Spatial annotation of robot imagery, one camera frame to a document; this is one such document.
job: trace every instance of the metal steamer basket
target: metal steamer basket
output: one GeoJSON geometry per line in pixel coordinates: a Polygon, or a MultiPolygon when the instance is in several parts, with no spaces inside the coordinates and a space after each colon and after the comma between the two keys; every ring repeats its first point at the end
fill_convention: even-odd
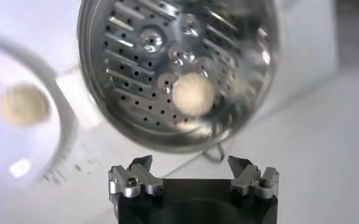
{"type": "Polygon", "coordinates": [[[78,23],[82,74],[104,116],[136,143],[173,153],[210,149],[244,126],[274,76],[277,43],[269,0],[86,0],[78,23]],[[201,117],[172,101],[189,72],[215,89],[201,117]]]}

